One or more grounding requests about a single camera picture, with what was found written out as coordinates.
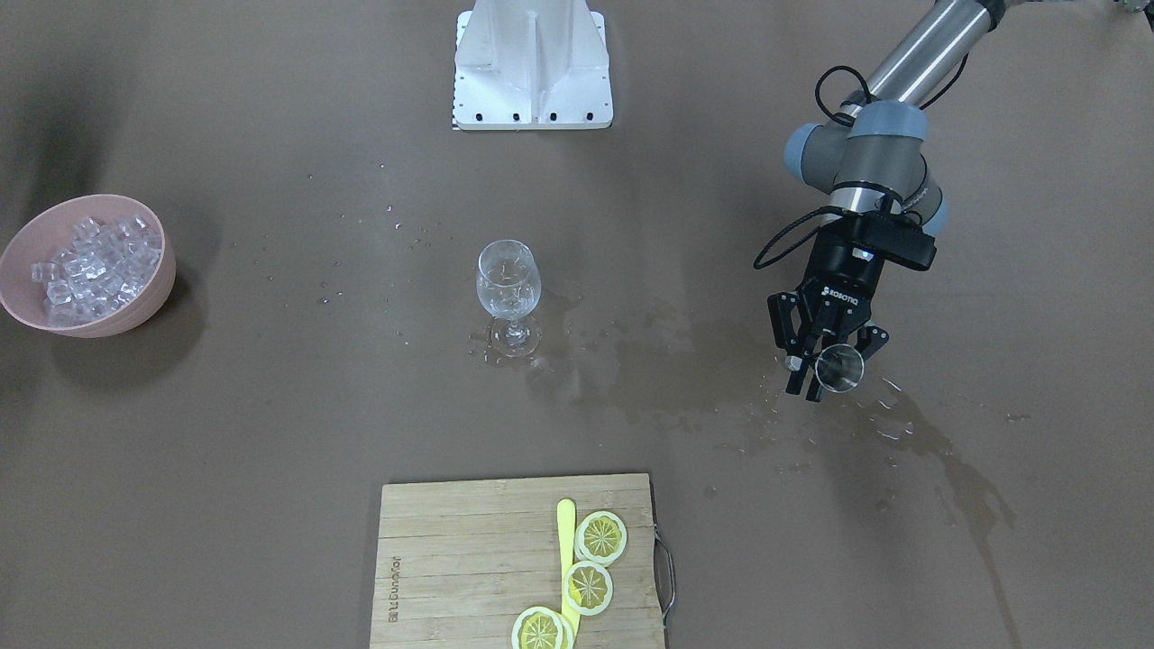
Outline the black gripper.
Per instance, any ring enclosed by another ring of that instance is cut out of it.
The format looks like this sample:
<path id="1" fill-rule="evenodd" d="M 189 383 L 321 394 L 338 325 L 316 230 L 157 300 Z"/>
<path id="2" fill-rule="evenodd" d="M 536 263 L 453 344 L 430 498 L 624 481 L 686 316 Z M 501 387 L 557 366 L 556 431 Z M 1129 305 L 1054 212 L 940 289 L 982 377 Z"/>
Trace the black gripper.
<path id="1" fill-rule="evenodd" d="M 797 293 L 769 297 L 775 348 L 784 350 L 784 361 L 790 372 L 788 394 L 802 394 L 809 374 L 812 376 L 805 398 L 810 402 L 820 402 L 829 393 L 853 391 L 861 385 L 865 361 L 890 341 L 887 330 L 868 324 L 883 266 L 881 256 L 868 260 L 856 256 L 852 243 L 841 234 L 820 229 Z M 856 331 L 854 344 L 820 348 L 823 337 L 848 338 Z"/>

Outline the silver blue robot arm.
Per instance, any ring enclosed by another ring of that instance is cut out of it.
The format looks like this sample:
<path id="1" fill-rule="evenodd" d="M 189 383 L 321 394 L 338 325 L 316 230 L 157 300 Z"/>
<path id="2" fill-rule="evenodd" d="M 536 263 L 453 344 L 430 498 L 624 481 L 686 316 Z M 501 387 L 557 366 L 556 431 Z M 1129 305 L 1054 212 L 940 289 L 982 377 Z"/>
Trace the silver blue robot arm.
<path id="1" fill-rule="evenodd" d="M 826 197 L 797 219 L 812 224 L 797 288 L 771 294 L 786 390 L 819 402 L 847 393 L 889 341 L 871 300 L 887 264 L 926 271 L 947 221 L 947 197 L 920 150 L 926 111 L 956 85 L 974 45 L 1005 16 L 1006 1 L 936 1 L 824 124 L 805 124 L 784 147 L 784 166 Z"/>

